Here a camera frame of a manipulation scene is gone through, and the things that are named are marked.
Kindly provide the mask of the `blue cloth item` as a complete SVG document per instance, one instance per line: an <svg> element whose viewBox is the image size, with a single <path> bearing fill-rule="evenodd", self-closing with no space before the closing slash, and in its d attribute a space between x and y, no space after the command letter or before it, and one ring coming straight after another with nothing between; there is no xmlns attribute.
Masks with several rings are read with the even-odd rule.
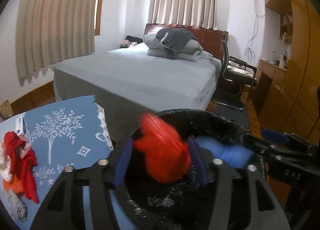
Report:
<svg viewBox="0 0 320 230"><path fill-rule="evenodd" d="M198 136L196 141L201 148L208 149L214 158L221 159L233 168L245 168L254 155L253 151L240 144L224 145L209 136Z"/></svg>

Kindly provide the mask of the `black trash bag bin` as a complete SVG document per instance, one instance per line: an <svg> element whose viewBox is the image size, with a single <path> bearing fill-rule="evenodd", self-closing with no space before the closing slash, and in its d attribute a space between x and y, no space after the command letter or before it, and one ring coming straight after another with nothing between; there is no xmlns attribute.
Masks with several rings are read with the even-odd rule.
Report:
<svg viewBox="0 0 320 230"><path fill-rule="evenodd" d="M174 127L183 141L198 136L215 138L224 145L240 144L245 127L219 115L195 109L172 109L153 114ZM142 137L140 126L128 137L133 142ZM120 140L115 149L126 142ZM265 161L254 154L249 163L265 174ZM115 190L114 206L121 229L181 229L184 223L199 225L198 218L204 188L195 176L194 167L181 179L172 183L160 183L148 175L144 154L135 149L124 178Z"/></svg>

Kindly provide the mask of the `black office chair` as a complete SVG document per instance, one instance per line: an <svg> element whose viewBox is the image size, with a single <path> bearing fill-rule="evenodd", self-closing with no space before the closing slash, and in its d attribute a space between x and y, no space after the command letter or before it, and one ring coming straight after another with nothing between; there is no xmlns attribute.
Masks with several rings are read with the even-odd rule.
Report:
<svg viewBox="0 0 320 230"><path fill-rule="evenodd" d="M228 52L227 37L222 39L223 59L217 88L212 96L212 102L216 105L233 110L244 110L246 102L242 102L241 96L245 86L249 89L257 86L257 67L247 62L232 57Z"/></svg>

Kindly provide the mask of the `red knitted garment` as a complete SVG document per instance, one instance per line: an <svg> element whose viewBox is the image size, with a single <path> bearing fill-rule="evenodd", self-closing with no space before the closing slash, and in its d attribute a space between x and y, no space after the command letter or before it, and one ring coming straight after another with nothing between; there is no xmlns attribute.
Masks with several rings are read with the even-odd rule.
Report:
<svg viewBox="0 0 320 230"><path fill-rule="evenodd" d="M21 140L15 132L7 132L3 144L11 160L11 174L16 175L22 182L23 195L34 203L39 203L37 183L33 175L33 167L38 163L31 145Z"/></svg>

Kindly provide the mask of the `orange knitted cloth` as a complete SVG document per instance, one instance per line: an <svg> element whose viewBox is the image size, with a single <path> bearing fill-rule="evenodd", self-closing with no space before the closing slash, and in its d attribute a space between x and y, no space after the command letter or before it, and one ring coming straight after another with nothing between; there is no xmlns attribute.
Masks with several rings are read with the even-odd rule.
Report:
<svg viewBox="0 0 320 230"><path fill-rule="evenodd" d="M13 190L15 194L23 194L23 186L20 179L17 178L16 175L13 175L10 181L5 181L3 179L3 188L7 192L9 190Z"/></svg>

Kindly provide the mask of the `grey sock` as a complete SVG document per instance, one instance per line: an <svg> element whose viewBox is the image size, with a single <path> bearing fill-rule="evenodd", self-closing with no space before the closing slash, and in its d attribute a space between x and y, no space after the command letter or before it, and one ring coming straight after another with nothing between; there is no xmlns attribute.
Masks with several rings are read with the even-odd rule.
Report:
<svg viewBox="0 0 320 230"><path fill-rule="evenodd" d="M6 200L9 204L10 214L17 221L24 222L27 219L27 208L17 194L10 189L4 192L6 195Z"/></svg>

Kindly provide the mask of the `white blue tissue box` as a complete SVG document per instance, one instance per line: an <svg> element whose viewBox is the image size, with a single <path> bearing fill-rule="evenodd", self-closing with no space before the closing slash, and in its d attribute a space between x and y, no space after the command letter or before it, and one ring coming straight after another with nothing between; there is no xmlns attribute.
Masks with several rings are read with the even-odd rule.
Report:
<svg viewBox="0 0 320 230"><path fill-rule="evenodd" d="M21 140L31 142L30 131L23 116L16 119L15 133Z"/></svg>

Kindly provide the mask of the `bed with grey sheet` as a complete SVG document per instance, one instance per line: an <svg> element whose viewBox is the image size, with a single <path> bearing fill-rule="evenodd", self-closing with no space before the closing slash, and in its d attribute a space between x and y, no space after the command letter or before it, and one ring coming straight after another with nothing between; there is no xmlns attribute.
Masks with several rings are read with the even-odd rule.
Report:
<svg viewBox="0 0 320 230"><path fill-rule="evenodd" d="M110 137L118 142L146 113L170 109L205 110L216 90L221 61L195 62L148 55L148 47L116 49L72 58L54 68L58 101L93 95L103 107Z"/></svg>

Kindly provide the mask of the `white yarn ball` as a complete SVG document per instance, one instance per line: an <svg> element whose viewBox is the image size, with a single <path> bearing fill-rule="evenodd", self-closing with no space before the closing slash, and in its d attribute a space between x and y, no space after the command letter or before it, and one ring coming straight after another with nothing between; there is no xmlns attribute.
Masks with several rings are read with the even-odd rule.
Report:
<svg viewBox="0 0 320 230"><path fill-rule="evenodd" d="M0 146L0 173L4 181L11 182L12 174L10 172L11 160L7 156L5 146L1 143Z"/></svg>

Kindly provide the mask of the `brown paper bag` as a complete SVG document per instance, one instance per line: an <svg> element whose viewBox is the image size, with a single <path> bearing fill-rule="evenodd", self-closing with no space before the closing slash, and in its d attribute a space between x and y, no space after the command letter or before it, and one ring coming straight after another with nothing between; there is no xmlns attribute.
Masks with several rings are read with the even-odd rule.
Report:
<svg viewBox="0 0 320 230"><path fill-rule="evenodd" d="M3 118L3 120L7 120L14 116L14 112L12 110L9 100L5 100L3 103L1 103L0 108L1 108L1 117Z"/></svg>

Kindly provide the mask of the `wooden headboard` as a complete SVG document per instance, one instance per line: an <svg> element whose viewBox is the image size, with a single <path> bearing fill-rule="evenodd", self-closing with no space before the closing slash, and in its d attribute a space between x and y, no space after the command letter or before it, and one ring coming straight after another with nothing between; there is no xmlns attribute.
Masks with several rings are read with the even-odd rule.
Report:
<svg viewBox="0 0 320 230"><path fill-rule="evenodd" d="M224 51L223 43L228 39L227 31L204 29L199 27L183 26L183 25L165 25L157 23L147 23L144 35L149 33L157 33L163 28L184 28L193 33L196 40L200 43L205 51L211 53L214 58L223 60Z"/></svg>

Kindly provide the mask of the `folded grey duvet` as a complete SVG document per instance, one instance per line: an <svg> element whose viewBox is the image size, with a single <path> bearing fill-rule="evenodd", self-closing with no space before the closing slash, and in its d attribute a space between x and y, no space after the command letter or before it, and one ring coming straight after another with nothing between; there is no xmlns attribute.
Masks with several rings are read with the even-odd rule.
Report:
<svg viewBox="0 0 320 230"><path fill-rule="evenodd" d="M200 58L210 61L214 60L212 54L203 50L203 47L196 40L190 40L182 49L170 49L164 45L164 39L156 38L155 34L147 34L143 38L148 46L148 55L169 59L197 62Z"/></svg>

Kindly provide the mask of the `bag on bedside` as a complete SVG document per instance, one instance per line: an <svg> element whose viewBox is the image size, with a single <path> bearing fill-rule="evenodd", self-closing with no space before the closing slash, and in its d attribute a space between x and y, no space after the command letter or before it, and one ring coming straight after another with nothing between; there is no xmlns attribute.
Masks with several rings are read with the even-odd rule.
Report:
<svg viewBox="0 0 320 230"><path fill-rule="evenodd" d="M137 38L134 36L130 36L128 35L125 40L123 40L120 44L121 48L130 48L130 47L134 47L138 44L141 44L143 42L142 38Z"/></svg>

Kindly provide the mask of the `dark grey folded blanket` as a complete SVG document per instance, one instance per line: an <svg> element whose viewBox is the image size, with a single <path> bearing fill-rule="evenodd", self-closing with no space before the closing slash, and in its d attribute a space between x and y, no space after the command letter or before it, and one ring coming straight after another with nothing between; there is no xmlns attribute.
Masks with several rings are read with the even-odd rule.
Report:
<svg viewBox="0 0 320 230"><path fill-rule="evenodd" d="M180 52L189 41L195 40L195 35L184 28L163 28L157 32L156 38L164 47L167 55Z"/></svg>

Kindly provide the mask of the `side window beige curtain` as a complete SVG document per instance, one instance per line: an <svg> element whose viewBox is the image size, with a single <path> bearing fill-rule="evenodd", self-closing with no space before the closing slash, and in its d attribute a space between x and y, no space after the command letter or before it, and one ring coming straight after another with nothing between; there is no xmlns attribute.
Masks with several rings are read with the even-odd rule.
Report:
<svg viewBox="0 0 320 230"><path fill-rule="evenodd" d="M96 0L21 0L16 66L23 80L58 62L95 51Z"/></svg>

